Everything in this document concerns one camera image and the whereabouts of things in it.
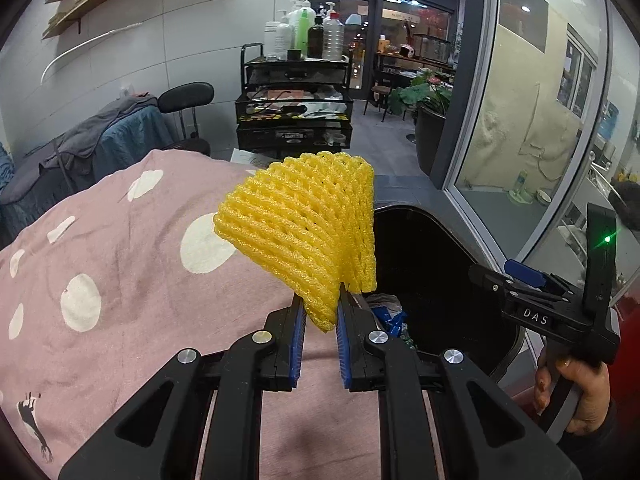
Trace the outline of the right hand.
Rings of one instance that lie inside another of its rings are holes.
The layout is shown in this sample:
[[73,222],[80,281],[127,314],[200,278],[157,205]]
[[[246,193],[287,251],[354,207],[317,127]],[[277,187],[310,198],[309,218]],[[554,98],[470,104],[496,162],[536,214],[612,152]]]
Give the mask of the right hand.
[[[546,349],[541,351],[537,364],[533,404],[537,414],[541,415],[550,403],[552,385]],[[570,356],[560,356],[555,361],[555,369],[582,390],[582,396],[565,431],[576,436],[586,436],[597,431],[606,419],[611,402],[608,367],[604,363],[592,367]]]

